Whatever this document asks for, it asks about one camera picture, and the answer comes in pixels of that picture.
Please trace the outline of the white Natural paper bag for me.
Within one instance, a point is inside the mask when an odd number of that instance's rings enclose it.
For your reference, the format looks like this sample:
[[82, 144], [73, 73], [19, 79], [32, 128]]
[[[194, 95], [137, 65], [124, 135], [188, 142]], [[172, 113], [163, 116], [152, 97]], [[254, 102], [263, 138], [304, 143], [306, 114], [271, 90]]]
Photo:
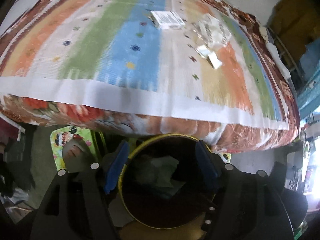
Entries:
[[208, 49], [218, 50], [226, 47], [231, 38], [226, 25], [209, 13], [202, 15], [192, 26], [196, 36]]

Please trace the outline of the small white paper box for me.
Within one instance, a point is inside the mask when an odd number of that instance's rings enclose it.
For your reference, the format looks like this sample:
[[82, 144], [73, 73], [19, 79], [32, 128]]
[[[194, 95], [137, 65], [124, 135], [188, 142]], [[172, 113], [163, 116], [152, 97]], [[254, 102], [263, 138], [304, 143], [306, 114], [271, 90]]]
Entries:
[[208, 60], [214, 69], [219, 69], [222, 66], [222, 62], [218, 59], [214, 51], [208, 55]]

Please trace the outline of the colourful striped bed mat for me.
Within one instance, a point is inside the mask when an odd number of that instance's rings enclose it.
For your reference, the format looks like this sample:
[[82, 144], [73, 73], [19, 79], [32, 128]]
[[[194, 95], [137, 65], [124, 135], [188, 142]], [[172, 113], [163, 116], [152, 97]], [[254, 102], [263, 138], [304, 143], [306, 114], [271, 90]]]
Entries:
[[[173, 11], [183, 29], [157, 29]], [[214, 69], [195, 50], [204, 14], [231, 33]], [[1, 93], [117, 113], [289, 127], [283, 77], [259, 24], [223, 0], [42, 0], [1, 37]]]

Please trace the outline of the white medicine box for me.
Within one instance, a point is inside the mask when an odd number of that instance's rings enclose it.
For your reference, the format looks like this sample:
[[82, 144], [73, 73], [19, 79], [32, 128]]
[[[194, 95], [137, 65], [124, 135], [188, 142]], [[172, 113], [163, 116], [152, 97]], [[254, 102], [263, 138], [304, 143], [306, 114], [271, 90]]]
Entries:
[[157, 29], [169, 30], [185, 27], [184, 21], [173, 11], [150, 11], [149, 18]]

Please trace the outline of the black trash bin yellow rim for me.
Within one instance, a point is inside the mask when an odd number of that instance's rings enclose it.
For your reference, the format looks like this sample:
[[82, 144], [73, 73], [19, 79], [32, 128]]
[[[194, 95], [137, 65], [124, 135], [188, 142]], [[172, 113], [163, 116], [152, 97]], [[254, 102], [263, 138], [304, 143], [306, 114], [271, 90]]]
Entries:
[[187, 135], [149, 139], [130, 155], [118, 188], [130, 216], [155, 229], [183, 226], [203, 213], [215, 190], [196, 151], [203, 144]]

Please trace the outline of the green cartoon plastic stool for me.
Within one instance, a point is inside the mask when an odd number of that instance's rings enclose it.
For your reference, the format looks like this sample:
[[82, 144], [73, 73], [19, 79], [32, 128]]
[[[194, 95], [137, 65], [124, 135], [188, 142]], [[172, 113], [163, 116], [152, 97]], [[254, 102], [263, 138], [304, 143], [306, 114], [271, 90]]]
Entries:
[[58, 171], [99, 162], [106, 146], [103, 133], [74, 125], [54, 130], [49, 140]]

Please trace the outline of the white pillow at bed edge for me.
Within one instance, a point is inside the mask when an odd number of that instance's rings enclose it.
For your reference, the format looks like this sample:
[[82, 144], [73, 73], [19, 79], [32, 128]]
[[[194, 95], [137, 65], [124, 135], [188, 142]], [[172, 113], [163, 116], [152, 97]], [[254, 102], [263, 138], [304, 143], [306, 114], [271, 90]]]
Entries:
[[276, 64], [276, 66], [278, 67], [279, 71], [281, 72], [282, 76], [284, 77], [284, 79], [285, 80], [291, 79], [291, 74], [290, 74], [289, 70], [287, 69], [287, 67], [282, 63], [276, 46], [270, 42], [267, 42], [266, 47], [267, 47], [268, 51], [270, 52], [270, 54], [272, 55], [273, 60]]

